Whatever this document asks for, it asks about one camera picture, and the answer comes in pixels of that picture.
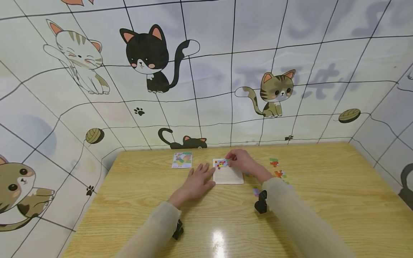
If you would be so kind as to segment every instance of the cat face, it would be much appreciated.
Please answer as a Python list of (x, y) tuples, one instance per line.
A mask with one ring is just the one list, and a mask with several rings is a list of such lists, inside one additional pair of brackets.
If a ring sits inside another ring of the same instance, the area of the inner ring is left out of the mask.
[(87, 69), (96, 69), (102, 65), (102, 45), (95, 40), (89, 40), (74, 31), (64, 31), (52, 21), (47, 20), (50, 29), (56, 36), (57, 47), (67, 59), (75, 65)]
[(207, 141), (206, 138), (191, 138), (186, 135), (183, 138), (183, 146), (188, 149), (207, 148), (206, 141)]
[(36, 174), (33, 169), (20, 164), (8, 163), (0, 156), (0, 213), (18, 204), (31, 191)]
[(138, 34), (125, 28), (121, 28), (120, 33), (126, 43), (126, 56), (135, 71), (154, 74), (166, 67), (169, 53), (159, 25), (153, 25), (148, 34)]
[(292, 83), (294, 74), (295, 70), (277, 76), (265, 73), (261, 80), (261, 98), (267, 102), (279, 102), (288, 99), (294, 88)]

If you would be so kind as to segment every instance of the wallpaper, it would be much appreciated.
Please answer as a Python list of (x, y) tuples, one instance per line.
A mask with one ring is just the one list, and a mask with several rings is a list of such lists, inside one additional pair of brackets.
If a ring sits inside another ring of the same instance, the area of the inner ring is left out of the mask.
[(413, 64), (351, 139), (413, 210)]
[(62, 256), (122, 151), (351, 142), (411, 193), (410, 0), (2, 0), (0, 31), (1, 257)]

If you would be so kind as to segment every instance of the left hand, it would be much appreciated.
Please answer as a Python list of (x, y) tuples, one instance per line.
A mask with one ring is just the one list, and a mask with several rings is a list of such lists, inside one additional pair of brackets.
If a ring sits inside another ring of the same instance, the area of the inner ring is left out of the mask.
[(185, 183), (171, 195), (168, 202), (179, 209), (185, 201), (198, 199), (213, 188), (215, 182), (208, 179), (215, 172), (215, 168), (208, 168), (209, 163), (201, 163), (195, 171), (191, 168)]

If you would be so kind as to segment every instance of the black clip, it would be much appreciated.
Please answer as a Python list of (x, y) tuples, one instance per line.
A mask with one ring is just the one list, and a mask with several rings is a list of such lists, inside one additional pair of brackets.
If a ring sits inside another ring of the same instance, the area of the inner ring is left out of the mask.
[(176, 230), (172, 235), (172, 237), (175, 240), (178, 240), (178, 238), (183, 234), (183, 227), (182, 226), (183, 226), (182, 221), (178, 220), (178, 224), (176, 225)]
[(255, 209), (260, 213), (266, 213), (267, 212), (267, 202), (265, 201), (267, 199), (267, 191), (264, 190), (259, 193), (258, 196), (258, 201), (255, 202), (254, 207)]

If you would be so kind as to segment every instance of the beige sleeve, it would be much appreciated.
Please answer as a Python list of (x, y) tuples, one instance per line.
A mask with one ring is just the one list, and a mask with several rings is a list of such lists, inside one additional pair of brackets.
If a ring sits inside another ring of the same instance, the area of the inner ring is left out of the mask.
[(267, 205), (307, 258), (354, 258), (337, 234), (280, 178), (263, 183)]
[(153, 257), (171, 239), (180, 216), (181, 211), (175, 206), (166, 201), (162, 202), (116, 257)]

